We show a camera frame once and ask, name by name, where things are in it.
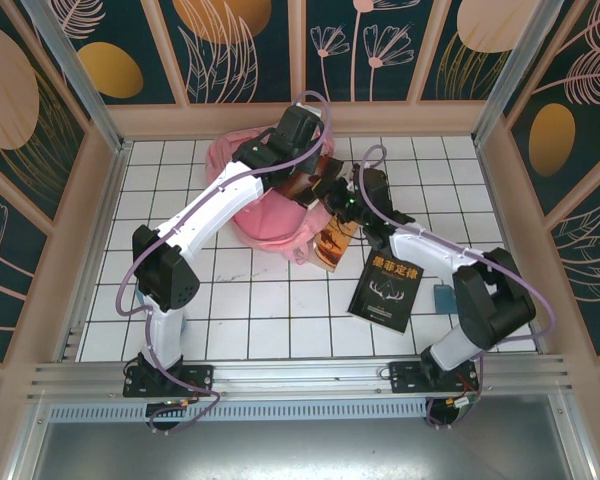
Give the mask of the orange paperback book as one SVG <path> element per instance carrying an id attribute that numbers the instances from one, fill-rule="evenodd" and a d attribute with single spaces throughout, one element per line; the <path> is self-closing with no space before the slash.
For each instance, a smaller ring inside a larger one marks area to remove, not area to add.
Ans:
<path id="1" fill-rule="evenodd" d="M 352 240 L 356 238 L 359 225 L 356 222 L 341 222 L 337 216 L 315 235 L 307 260 L 333 273 Z"/>

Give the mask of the pink backpack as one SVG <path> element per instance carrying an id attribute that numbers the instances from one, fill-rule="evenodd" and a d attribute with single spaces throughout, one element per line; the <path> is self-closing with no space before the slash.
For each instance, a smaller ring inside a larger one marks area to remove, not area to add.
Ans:
<path id="1" fill-rule="evenodd" d="M 206 182 L 211 184 L 232 160 L 245 141 L 263 133 L 263 127 L 226 133 L 212 141 L 206 153 Z M 249 203 L 231 219 L 237 238 L 245 245 L 268 253 L 283 255 L 302 265 L 316 234 L 332 216 L 320 204 L 305 208 L 274 190 Z"/>

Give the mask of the black book with antler print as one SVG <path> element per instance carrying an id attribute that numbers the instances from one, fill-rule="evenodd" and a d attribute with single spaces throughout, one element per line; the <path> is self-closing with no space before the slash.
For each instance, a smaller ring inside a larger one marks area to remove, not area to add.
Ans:
<path id="1" fill-rule="evenodd" d="M 347 313 L 404 334 L 424 270 L 372 250 L 354 290 Z"/>

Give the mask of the small teal notebook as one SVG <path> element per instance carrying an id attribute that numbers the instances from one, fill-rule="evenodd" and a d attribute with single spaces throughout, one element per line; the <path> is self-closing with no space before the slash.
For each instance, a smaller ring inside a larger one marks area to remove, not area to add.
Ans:
<path id="1" fill-rule="evenodd" d="M 446 284 L 433 287 L 435 313 L 439 315 L 455 315 L 457 304 L 453 288 Z"/>

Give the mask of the small green circuit board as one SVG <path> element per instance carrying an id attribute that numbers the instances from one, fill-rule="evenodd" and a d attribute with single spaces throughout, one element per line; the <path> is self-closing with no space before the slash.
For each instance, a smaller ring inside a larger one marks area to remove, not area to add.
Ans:
<path id="1" fill-rule="evenodd" d="M 457 410 L 459 414 L 464 415 L 473 408 L 473 405 L 478 400 L 479 395 L 476 393 L 465 394 L 462 396 L 452 398 L 450 400 L 450 407 Z"/>

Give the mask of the grey metal sheet panel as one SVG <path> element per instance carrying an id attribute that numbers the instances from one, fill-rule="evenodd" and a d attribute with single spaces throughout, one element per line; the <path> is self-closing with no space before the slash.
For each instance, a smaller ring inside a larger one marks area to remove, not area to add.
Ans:
<path id="1" fill-rule="evenodd" d="M 600 480 L 565 395 L 487 397 L 450 429 L 420 418 L 61 423 L 44 405 L 12 480 Z"/>

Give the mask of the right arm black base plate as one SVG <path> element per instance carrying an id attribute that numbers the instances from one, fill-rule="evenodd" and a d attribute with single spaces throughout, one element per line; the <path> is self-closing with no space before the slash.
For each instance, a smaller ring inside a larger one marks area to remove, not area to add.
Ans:
<path id="1" fill-rule="evenodd" d="M 475 364 L 465 361 L 453 370 L 427 373 L 420 361 L 396 361 L 389 364 L 393 393 L 459 395 L 477 392 L 480 383 Z"/>

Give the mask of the aluminium mounting rail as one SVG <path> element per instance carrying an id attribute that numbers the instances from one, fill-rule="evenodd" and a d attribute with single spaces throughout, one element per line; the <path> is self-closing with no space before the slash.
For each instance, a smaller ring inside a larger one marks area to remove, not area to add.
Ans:
<path id="1" fill-rule="evenodd" d="M 390 358 L 214 361 L 213 389 L 226 401 L 389 397 Z M 39 364 L 26 398 L 46 402 L 121 401 L 121 362 Z M 485 395 L 554 394 L 575 385 L 558 355 L 488 354 Z"/>

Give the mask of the aluminium frame post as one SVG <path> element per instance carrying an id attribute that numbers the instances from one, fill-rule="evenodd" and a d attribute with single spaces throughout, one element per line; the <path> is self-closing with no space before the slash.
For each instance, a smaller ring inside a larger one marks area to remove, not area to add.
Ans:
<path id="1" fill-rule="evenodd" d="M 89 112 L 92 121 L 103 135 L 107 144 L 119 153 L 130 146 L 109 115 L 106 105 L 94 87 L 82 62 L 58 24 L 46 0 L 21 0 L 32 22 L 38 27 L 42 39 L 66 73 L 82 105 Z"/>
<path id="2" fill-rule="evenodd" d="M 488 140 L 515 89 L 522 82 L 529 66 L 537 57 L 551 28 L 555 24 L 560 24 L 558 17 L 564 9 L 564 4 L 567 3 L 567 9 L 570 9 L 573 1 L 539 0 L 530 18 L 524 24 L 524 29 L 496 79 L 494 87 L 473 127 L 471 138 L 477 151 Z"/>

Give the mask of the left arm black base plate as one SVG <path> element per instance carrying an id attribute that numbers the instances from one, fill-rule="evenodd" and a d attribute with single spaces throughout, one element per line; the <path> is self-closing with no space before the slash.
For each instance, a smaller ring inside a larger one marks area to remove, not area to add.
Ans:
<path id="1" fill-rule="evenodd" d="M 174 366 L 168 372 L 181 382 L 201 388 L 201 396 L 209 396 L 213 386 L 210 365 Z M 151 365 L 130 366 L 126 370 L 122 395 L 124 398 L 185 398 L 193 391 L 174 383 Z"/>

